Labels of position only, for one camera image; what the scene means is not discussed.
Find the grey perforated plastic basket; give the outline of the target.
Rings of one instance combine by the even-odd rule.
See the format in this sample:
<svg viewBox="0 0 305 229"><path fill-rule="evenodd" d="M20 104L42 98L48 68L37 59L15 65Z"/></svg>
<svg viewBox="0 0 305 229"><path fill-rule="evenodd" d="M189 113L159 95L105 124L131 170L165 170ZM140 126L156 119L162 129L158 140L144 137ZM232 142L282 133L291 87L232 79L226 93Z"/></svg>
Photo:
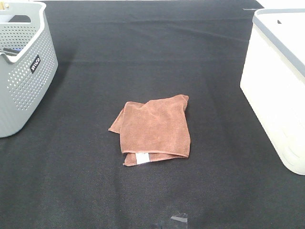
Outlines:
<svg viewBox="0 0 305 229"><path fill-rule="evenodd" d="M46 4L0 2L0 14L29 17L29 22L0 24L0 136L8 137L27 123L58 68Z"/></svg>

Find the brown microfiber towel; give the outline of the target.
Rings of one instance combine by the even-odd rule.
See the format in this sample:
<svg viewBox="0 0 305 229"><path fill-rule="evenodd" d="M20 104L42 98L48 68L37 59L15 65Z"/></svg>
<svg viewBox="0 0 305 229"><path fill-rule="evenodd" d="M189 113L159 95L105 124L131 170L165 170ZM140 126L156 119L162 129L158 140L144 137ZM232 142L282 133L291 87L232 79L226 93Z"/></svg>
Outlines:
<svg viewBox="0 0 305 229"><path fill-rule="evenodd" d="M187 95L179 94L124 105L108 130L120 136L125 166L189 157L188 100Z"/></svg>

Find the white plastic storage box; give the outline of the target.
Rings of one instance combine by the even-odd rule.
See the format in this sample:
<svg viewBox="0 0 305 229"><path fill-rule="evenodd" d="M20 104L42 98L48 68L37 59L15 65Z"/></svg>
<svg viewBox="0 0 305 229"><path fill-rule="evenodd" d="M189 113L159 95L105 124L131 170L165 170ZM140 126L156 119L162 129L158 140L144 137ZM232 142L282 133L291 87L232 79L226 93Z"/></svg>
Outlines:
<svg viewBox="0 0 305 229"><path fill-rule="evenodd" d="M240 87L284 166L305 173L305 11L260 9Z"/></svg>

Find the black tablecloth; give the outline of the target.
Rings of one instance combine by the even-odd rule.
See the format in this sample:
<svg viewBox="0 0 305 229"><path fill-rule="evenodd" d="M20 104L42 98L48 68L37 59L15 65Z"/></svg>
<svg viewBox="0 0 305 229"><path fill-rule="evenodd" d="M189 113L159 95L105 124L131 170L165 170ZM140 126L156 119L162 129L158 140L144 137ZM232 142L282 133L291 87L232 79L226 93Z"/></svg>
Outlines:
<svg viewBox="0 0 305 229"><path fill-rule="evenodd" d="M3 229L302 229L305 178L282 164L239 83L254 0L48 1L59 66L0 141ZM189 96L188 159L123 165L127 101Z"/></svg>

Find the clear tape strip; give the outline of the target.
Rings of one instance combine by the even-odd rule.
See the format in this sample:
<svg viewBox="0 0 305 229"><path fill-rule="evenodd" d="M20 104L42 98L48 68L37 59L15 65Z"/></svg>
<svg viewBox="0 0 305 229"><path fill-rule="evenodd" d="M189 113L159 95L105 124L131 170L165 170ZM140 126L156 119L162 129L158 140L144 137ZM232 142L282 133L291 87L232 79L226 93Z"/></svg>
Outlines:
<svg viewBox="0 0 305 229"><path fill-rule="evenodd" d="M186 213L179 213L171 216L172 220L176 220L178 222L186 223L188 222L188 215Z"/></svg>

